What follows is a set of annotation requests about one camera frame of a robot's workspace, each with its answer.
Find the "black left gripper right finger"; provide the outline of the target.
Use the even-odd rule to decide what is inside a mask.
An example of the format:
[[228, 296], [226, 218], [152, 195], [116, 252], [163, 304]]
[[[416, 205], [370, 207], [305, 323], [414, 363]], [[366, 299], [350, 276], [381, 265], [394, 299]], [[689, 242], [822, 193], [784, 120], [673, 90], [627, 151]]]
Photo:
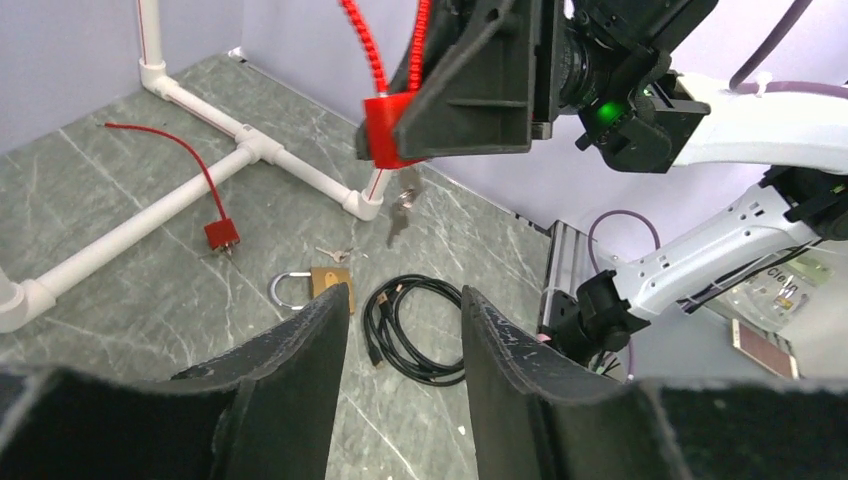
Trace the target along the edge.
[[473, 287], [462, 342], [482, 479], [843, 479], [843, 381], [619, 383], [516, 326]]

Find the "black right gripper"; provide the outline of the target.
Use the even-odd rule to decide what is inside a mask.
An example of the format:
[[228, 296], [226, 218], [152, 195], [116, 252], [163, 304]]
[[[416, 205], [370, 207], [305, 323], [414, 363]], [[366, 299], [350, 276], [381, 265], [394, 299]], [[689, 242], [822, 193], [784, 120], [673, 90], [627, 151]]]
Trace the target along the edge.
[[[404, 160], [524, 153], [597, 96], [585, 28], [564, 1], [433, 1], [423, 83], [393, 129]], [[406, 90], [408, 49], [389, 83]], [[372, 160], [365, 119], [357, 154]]]

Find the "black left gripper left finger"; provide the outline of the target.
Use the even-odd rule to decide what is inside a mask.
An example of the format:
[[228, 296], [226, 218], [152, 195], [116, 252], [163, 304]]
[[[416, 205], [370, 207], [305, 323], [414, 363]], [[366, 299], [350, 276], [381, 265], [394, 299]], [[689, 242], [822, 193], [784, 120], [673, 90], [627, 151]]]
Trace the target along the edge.
[[321, 479], [349, 327], [336, 285], [164, 381], [1, 368], [5, 479]]

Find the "red alligator clip lead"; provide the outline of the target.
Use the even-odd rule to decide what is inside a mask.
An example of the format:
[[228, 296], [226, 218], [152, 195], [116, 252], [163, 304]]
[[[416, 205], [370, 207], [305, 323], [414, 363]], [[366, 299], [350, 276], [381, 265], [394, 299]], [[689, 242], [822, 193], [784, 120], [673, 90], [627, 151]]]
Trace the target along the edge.
[[357, 3], [341, 0], [339, 5], [359, 38], [374, 82], [376, 95], [363, 100], [366, 140], [374, 166], [380, 170], [398, 170], [421, 162], [421, 159], [404, 160], [399, 156], [393, 129], [423, 83], [423, 57], [432, 2], [418, 2], [407, 60], [407, 87], [400, 93], [389, 92], [377, 43]]
[[191, 204], [205, 194], [210, 194], [218, 217], [203, 227], [208, 248], [211, 252], [220, 254], [231, 255], [233, 253], [234, 248], [241, 241], [240, 234], [234, 220], [226, 211], [212, 169], [206, 164], [194, 147], [172, 133], [151, 126], [114, 122], [104, 122], [103, 126], [115, 130], [144, 132], [168, 139], [182, 147], [195, 161], [199, 168], [199, 173], [175, 189], [173, 194], [179, 193], [183, 195], [183, 203], [185, 205]]

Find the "brass padlock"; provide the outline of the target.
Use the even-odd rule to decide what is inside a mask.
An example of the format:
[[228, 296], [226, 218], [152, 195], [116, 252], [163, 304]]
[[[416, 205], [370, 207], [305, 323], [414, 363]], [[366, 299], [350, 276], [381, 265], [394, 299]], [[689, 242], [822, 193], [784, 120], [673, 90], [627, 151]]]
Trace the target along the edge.
[[345, 285], [348, 289], [348, 309], [353, 315], [356, 312], [356, 301], [354, 296], [353, 277], [347, 268], [340, 267], [311, 267], [307, 271], [288, 271], [282, 272], [273, 276], [267, 287], [267, 294], [272, 304], [289, 309], [291, 311], [300, 311], [304, 305], [294, 305], [284, 301], [279, 295], [279, 285], [288, 279], [307, 279], [308, 289], [311, 299], [316, 299], [323, 292], [329, 290], [335, 285]]

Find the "small key with ring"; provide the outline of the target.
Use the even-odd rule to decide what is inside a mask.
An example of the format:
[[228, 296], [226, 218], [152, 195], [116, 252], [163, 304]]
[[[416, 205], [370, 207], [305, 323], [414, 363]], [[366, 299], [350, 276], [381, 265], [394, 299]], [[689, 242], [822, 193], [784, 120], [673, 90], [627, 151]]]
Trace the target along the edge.
[[327, 255], [336, 263], [344, 263], [351, 255], [353, 249], [347, 248], [342, 250], [328, 250], [322, 247], [315, 247], [315, 250], [321, 254]]

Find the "keys of red lock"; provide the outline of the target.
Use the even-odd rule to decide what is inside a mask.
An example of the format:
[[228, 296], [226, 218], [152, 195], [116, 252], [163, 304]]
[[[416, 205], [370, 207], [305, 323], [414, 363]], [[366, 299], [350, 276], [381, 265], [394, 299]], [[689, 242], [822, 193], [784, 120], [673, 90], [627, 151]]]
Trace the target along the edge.
[[400, 170], [398, 179], [401, 192], [391, 207], [391, 222], [386, 240], [388, 248], [393, 246], [396, 237], [409, 226], [410, 211], [424, 189], [419, 172], [413, 168]]

